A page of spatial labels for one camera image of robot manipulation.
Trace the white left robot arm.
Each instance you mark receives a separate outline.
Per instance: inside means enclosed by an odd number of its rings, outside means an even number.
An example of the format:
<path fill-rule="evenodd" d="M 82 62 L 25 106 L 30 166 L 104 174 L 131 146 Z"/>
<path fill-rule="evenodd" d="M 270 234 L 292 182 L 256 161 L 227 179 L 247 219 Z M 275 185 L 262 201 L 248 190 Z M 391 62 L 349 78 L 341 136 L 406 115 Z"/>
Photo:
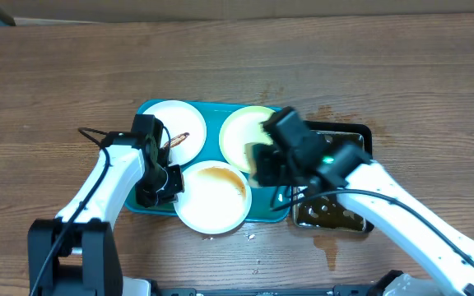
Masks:
<path fill-rule="evenodd" d="M 171 164 L 170 147 L 160 146 L 170 136 L 164 123 L 151 114 L 137 114 L 128 132 L 78 131 L 99 148 L 87 180 L 56 217 L 64 223 L 92 220 L 115 224 L 130 192 L 136 203 L 153 207 L 177 200 L 184 190 L 181 168 Z"/>

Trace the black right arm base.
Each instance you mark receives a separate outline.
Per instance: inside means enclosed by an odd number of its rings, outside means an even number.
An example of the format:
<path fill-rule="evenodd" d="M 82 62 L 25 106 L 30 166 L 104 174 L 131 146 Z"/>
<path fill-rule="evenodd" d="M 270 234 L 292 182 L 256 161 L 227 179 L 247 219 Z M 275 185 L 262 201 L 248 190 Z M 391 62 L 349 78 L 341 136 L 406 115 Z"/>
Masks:
<path fill-rule="evenodd" d="M 417 279 L 402 271 L 391 270 L 370 288 L 368 295 L 442 296 L 442 293 L 432 280 Z"/>

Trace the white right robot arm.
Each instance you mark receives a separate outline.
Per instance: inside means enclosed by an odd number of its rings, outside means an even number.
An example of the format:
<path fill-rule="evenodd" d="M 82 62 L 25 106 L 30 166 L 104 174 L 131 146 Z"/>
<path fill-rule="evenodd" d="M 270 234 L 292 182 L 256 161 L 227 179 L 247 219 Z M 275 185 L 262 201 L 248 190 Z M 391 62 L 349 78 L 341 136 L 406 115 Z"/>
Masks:
<path fill-rule="evenodd" d="M 302 187 L 272 210 L 334 196 L 337 203 L 386 234 L 431 277 L 443 295 L 474 295 L 474 240 L 439 218 L 403 189 L 371 155 L 351 143 L 313 144 L 302 164 L 296 149 L 247 144 L 251 182 Z"/>

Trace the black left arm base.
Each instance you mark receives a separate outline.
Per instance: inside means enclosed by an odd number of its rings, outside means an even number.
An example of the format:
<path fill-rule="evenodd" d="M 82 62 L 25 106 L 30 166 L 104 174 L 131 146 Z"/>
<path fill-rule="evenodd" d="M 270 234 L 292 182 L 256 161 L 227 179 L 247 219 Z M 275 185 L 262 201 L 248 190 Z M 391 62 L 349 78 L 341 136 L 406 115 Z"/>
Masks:
<path fill-rule="evenodd" d="M 108 222 L 36 220 L 27 234 L 30 294 L 120 295 L 123 273 Z"/>

